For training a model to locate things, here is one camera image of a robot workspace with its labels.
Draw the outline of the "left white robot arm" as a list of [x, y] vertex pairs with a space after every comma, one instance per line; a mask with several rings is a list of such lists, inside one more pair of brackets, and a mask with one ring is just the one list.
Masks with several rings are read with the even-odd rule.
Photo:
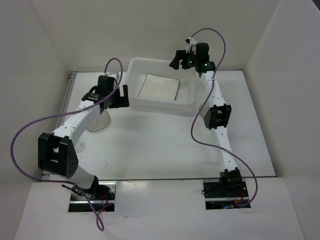
[[129, 107], [128, 87], [123, 85], [120, 90], [120, 77], [117, 72], [100, 75], [97, 85], [81, 98], [76, 113], [51, 133], [44, 132], [38, 138], [38, 167], [65, 178], [73, 185], [71, 191], [88, 200], [114, 195], [108, 186], [99, 183], [97, 176], [80, 166], [75, 146], [89, 125], [106, 109]]

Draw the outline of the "square white plate black rim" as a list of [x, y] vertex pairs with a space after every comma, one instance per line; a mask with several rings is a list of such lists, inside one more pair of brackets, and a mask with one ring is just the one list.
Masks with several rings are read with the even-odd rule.
[[180, 79], [162, 77], [148, 73], [138, 97], [163, 101], [174, 101], [178, 94]]

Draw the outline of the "clear glass dish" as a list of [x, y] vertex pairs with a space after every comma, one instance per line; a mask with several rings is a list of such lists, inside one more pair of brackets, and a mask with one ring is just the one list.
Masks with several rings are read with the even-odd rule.
[[102, 114], [86, 128], [86, 130], [92, 133], [96, 133], [107, 128], [110, 122], [111, 117], [108, 111], [104, 110]]

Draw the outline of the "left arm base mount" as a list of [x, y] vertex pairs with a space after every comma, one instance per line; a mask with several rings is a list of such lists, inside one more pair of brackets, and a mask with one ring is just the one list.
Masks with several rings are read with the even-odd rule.
[[[100, 193], [95, 198], [90, 200], [93, 208], [99, 212], [114, 212], [115, 211], [115, 196], [116, 196], [116, 182], [102, 181], [100, 185], [106, 186], [109, 189], [108, 193]], [[70, 195], [69, 213], [83, 213], [83, 212], [92, 212], [87, 200], [80, 193], [72, 192]]]

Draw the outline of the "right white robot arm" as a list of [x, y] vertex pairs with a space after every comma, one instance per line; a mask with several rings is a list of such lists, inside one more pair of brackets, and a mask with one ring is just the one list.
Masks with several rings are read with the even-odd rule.
[[217, 67], [209, 56], [209, 45], [198, 43], [193, 38], [186, 40], [188, 47], [185, 50], [177, 50], [174, 59], [169, 66], [174, 70], [192, 69], [198, 73], [202, 81], [207, 97], [199, 107], [195, 120], [202, 116], [204, 126], [216, 134], [218, 144], [214, 148], [221, 150], [221, 168], [219, 173], [219, 186], [217, 194], [223, 197], [237, 196], [243, 186], [243, 178], [236, 163], [238, 158], [233, 154], [228, 137], [228, 123], [232, 107], [227, 104], [217, 80]]

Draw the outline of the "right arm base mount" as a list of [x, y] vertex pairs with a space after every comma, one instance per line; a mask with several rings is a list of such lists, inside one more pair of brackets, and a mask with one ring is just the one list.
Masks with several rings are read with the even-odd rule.
[[229, 209], [249, 209], [251, 204], [246, 182], [243, 181], [240, 187], [223, 190], [218, 179], [203, 180], [203, 190], [206, 210], [229, 210]]

